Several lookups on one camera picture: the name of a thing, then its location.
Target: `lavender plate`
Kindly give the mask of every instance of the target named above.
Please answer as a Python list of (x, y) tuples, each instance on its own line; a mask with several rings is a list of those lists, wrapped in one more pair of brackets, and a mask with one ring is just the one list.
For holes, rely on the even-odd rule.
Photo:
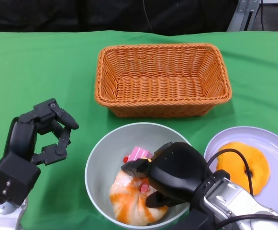
[[(264, 129), (248, 126), (239, 126), (226, 129), (218, 133), (209, 142), (204, 157), (208, 161), (225, 144), (240, 141), (260, 149), (270, 166), (270, 178), (255, 199), (266, 207), (278, 212), (278, 136)], [(211, 164), (212, 172), (216, 170), (217, 160)]]

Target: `green tablecloth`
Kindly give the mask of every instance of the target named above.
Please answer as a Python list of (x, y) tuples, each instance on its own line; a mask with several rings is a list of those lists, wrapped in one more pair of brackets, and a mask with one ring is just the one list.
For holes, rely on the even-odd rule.
[[(204, 117), (118, 118), (94, 102), (98, 52), (105, 46), (151, 43), (212, 43), (222, 52), (232, 100)], [(210, 139), (233, 126), (255, 126), (278, 134), (278, 33), (237, 32), (165, 37), (124, 32), (0, 33), (0, 158), (13, 117), (51, 97), (78, 121), (65, 161), (41, 166), (29, 194), (25, 230), (118, 229), (94, 208), (84, 171), (94, 145), (109, 131), (132, 122), (156, 122), (175, 129), (202, 154)], [(36, 152), (56, 143), (38, 137)]]

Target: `gray bowl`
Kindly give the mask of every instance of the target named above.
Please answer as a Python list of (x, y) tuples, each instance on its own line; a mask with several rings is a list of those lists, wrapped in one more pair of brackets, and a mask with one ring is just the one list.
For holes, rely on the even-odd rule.
[(170, 207), (157, 223), (143, 227), (133, 226), (115, 219), (109, 199), (109, 189), (123, 164), (123, 157), (129, 155), (135, 146), (154, 152), (170, 141), (189, 144), (182, 135), (166, 126), (133, 123), (113, 130), (96, 144), (87, 161), (85, 183), (93, 205), (104, 217), (126, 229), (155, 230), (170, 224), (188, 210), (188, 204)]

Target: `toy donut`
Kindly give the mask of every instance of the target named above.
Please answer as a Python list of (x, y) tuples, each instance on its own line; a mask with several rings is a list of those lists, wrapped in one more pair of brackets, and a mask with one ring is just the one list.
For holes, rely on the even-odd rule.
[(147, 179), (133, 178), (119, 171), (110, 188), (110, 200), (117, 221), (145, 226), (161, 219), (168, 207), (148, 208), (146, 198), (156, 190), (148, 186)]
[[(244, 155), (252, 174), (254, 196), (261, 193), (270, 176), (269, 165), (263, 153), (242, 142), (230, 142), (221, 147), (220, 150), (224, 149), (235, 149)], [(217, 170), (219, 169), (227, 171), (230, 174), (230, 180), (232, 182), (240, 185), (249, 192), (245, 165), (239, 155), (232, 152), (226, 152), (220, 155), (217, 164)]]

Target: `brown woven basket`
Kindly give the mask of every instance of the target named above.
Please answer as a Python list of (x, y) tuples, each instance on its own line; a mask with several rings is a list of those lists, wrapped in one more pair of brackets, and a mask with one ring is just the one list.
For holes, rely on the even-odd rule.
[(117, 116), (204, 115), (231, 96), (222, 55), (210, 44), (111, 46), (99, 54), (95, 100)]

